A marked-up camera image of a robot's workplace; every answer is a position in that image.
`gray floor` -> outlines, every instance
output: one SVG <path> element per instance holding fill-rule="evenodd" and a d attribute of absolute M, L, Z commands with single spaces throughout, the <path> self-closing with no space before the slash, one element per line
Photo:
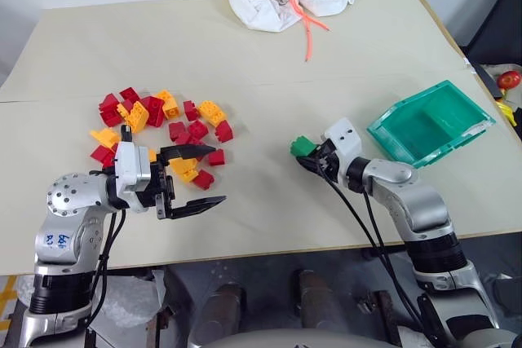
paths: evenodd
<path fill-rule="evenodd" d="M 475 263 L 490 297 L 493 297 L 491 286 L 497 275 L 522 275 L 521 233 L 463 240 L 462 247 Z M 406 292 L 416 298 L 421 290 L 414 283 L 408 257 L 404 253 L 396 253 L 391 259 Z M 221 284 L 229 282 L 238 283 L 246 289 L 247 306 L 241 331 L 299 328 L 300 321 L 293 312 L 290 289 L 290 277 L 298 269 L 312 269 L 323 276 L 336 292 L 345 311 L 348 328 L 354 334 L 384 339 L 378 316 L 363 315 L 356 305 L 357 300 L 368 291 L 388 290 L 402 324 L 409 323 L 379 261 L 363 258 L 358 249 L 190 262 L 166 267 L 167 300 L 175 316 L 171 322 L 172 328 L 161 333 L 161 347 L 184 346 L 190 324 L 206 299 Z M 500 306 L 495 306 L 501 327 L 522 333 L 522 318 L 506 316 Z M 8 336 L 6 347 L 17 346 L 22 310 L 23 307 L 18 306 L 13 319 L 13 333 Z M 110 341 L 100 347 L 144 346 L 144 327 L 120 330 L 103 316 L 96 322 L 104 340 Z"/>

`white tabletop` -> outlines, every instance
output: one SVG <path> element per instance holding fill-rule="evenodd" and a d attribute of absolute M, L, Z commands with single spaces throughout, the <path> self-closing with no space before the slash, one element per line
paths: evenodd
<path fill-rule="evenodd" d="M 338 197 L 289 153 L 290 142 L 319 136 L 346 116 L 365 156 L 383 152 L 365 127 L 396 101 L 449 79 L 497 124 L 478 139 L 421 169 L 448 204 L 460 236 L 522 229 L 522 147 L 419 0 L 356 0 L 313 29 L 303 62 L 297 24 L 283 33 L 244 28 L 227 0 L 170 0 L 46 11 L 0 89 L 3 240 L 0 275 L 33 270 L 33 238 L 45 218 L 46 189 L 62 174 L 99 165 L 88 131 L 103 123 L 97 104 L 133 86 L 170 90 L 178 101 L 214 100 L 236 138 L 229 162 L 211 168 L 204 192 L 175 179 L 176 201 L 226 195 L 206 213 L 158 221 L 129 214 L 109 264 L 129 267 L 247 254 L 367 244 Z M 166 126 L 135 137 L 169 145 Z M 214 144 L 207 138 L 208 144 Z M 364 216 L 359 195 L 347 193 Z M 384 240 L 399 236 L 375 206 Z"/>

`green plastic bin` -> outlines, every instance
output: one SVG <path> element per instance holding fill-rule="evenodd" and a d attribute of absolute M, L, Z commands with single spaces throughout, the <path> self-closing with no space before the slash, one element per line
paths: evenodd
<path fill-rule="evenodd" d="M 367 130 L 396 161 L 430 165 L 468 144 L 495 120 L 450 81 L 389 108 Z"/>

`green lego brick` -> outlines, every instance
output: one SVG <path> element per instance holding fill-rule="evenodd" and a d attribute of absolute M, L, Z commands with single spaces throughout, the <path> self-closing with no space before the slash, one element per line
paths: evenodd
<path fill-rule="evenodd" d="M 308 156 L 313 150 L 316 149 L 316 147 L 317 146 L 314 143 L 312 143 L 304 136 L 299 136 L 290 145 L 290 154 L 292 154 L 293 156 Z"/>

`orange string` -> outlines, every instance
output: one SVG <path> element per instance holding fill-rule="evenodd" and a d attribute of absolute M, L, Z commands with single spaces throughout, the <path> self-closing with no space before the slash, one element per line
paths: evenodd
<path fill-rule="evenodd" d="M 328 26 L 320 22 L 319 20 L 316 20 L 315 18 L 312 18 L 311 16 L 305 14 L 303 8 L 299 5 L 299 0 L 289 0 L 290 5 L 292 8 L 294 8 L 294 11 L 303 17 L 303 23 L 304 28 L 307 34 L 307 54 L 304 58 L 304 61 L 309 61 L 312 57 L 312 32 L 310 31 L 310 22 L 313 24 L 316 24 L 319 27 L 322 27 L 324 30 L 330 30 Z"/>

